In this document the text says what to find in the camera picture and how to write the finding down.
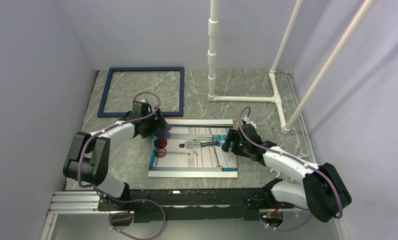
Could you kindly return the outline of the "blue photo frame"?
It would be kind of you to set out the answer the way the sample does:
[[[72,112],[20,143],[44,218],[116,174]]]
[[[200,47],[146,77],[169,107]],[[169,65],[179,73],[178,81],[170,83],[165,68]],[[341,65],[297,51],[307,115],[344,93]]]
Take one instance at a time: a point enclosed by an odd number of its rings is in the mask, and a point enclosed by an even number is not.
[[[121,118],[125,112],[104,112],[107,94],[110,89],[112,76],[114,72],[179,72],[180,73],[180,87],[178,93],[179,111],[163,111],[165,117],[183,117],[184,116],[184,93],[185,93],[185,70],[181,66],[170,67],[111,67],[109,68],[108,75],[102,92],[102,97],[98,107],[98,118]]]

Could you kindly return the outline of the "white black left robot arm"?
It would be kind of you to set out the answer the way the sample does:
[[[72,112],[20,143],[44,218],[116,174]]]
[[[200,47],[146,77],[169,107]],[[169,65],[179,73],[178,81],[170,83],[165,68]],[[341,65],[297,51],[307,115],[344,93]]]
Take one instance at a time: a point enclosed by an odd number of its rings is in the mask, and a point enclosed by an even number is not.
[[[81,188],[93,187],[111,199],[118,210],[130,205],[129,184],[109,171],[111,151],[137,136],[147,138],[168,126],[161,110],[145,102],[134,101],[114,124],[94,132],[77,132],[67,154],[63,175],[78,182]]]

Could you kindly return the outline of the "glossy printed photo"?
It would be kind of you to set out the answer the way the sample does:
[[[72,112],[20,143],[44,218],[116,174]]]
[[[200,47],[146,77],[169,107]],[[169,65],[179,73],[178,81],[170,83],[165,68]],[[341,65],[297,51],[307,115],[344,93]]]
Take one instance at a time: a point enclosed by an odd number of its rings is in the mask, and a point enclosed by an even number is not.
[[[174,127],[153,134],[148,177],[238,177],[237,158],[221,146],[232,128]]]

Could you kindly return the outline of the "brown frame backing board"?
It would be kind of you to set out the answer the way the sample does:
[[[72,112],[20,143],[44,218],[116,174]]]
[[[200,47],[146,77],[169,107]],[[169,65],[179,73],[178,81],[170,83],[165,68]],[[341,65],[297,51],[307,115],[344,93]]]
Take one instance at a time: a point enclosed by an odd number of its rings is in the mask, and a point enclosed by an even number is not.
[[[166,118],[165,121],[163,130],[167,131],[175,127],[233,129],[236,126],[233,119]]]

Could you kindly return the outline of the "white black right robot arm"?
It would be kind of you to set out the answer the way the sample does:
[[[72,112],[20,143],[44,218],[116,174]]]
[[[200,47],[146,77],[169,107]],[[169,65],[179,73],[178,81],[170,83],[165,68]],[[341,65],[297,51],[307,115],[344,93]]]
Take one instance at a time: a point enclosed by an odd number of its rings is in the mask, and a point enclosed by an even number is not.
[[[249,158],[293,180],[276,178],[263,187],[262,201],[269,208],[289,203],[308,210],[317,220],[326,223],[341,218],[344,208],[352,203],[349,191],[332,164],[304,161],[274,142],[262,141],[251,123],[244,122],[239,128],[230,129],[222,151]]]

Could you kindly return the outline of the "yellow black screwdriver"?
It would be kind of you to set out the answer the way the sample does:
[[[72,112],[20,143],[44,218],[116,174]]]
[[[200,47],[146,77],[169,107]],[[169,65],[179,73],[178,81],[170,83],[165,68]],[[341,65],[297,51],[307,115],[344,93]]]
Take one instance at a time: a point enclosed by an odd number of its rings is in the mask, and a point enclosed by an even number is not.
[[[274,143],[278,146],[279,145],[279,141],[277,139],[277,133],[276,133],[274,128],[272,128],[272,132],[273,132],[273,136],[274,136]]]

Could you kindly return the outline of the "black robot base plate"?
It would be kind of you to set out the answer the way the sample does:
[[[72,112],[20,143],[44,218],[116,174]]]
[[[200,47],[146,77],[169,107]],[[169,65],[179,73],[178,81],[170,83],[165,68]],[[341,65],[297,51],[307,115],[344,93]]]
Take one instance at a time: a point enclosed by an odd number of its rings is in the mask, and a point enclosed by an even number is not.
[[[149,223],[166,217],[168,221],[242,219],[258,221],[261,215],[291,209],[280,203],[266,188],[132,189],[135,202],[118,203],[101,196],[100,212],[134,214],[135,223]]]

